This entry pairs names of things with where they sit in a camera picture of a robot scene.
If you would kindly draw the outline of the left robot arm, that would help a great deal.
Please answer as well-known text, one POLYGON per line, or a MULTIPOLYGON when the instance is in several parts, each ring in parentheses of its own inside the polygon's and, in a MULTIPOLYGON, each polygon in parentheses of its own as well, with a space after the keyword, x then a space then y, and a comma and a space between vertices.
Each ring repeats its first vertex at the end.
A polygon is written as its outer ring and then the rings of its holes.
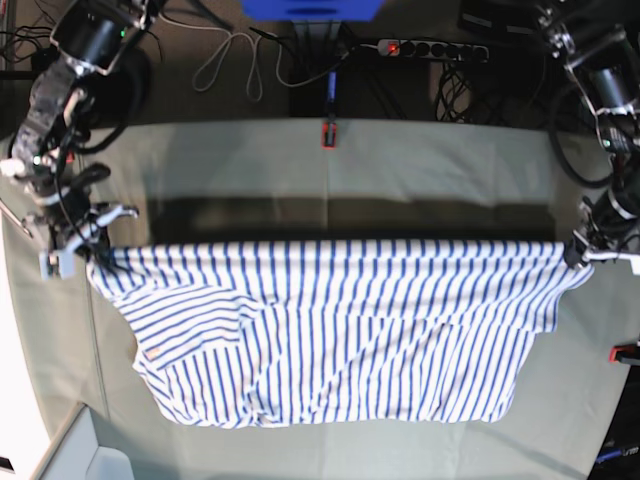
POLYGON ((547 127, 564 173, 586 189, 602 190, 584 200, 582 220, 565 247, 572 268, 623 260, 639 271, 639 50, 628 30, 639 23, 636 1, 536 1, 539 35, 560 60, 568 82, 554 95, 547 127), (590 112, 610 173, 581 176, 559 141, 556 118, 567 96, 577 94, 590 112))

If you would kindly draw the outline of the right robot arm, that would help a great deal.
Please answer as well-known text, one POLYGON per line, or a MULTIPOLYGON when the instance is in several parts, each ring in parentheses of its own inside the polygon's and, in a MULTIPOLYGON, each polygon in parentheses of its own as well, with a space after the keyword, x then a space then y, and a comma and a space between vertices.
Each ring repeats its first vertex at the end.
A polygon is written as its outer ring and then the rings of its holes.
POLYGON ((140 107, 143 80, 127 71, 131 97, 118 125, 97 144, 86 144, 98 98, 89 81, 124 71, 159 12, 153 1, 74 1, 50 35, 58 57, 36 78, 26 117, 1 160, 2 175, 23 186, 38 209, 18 218, 1 208, 39 246, 45 279, 70 277, 76 257, 98 257, 107 248, 108 225, 138 214, 134 207, 91 202, 90 188, 109 176, 107 166, 73 172, 71 163, 110 146, 140 107))

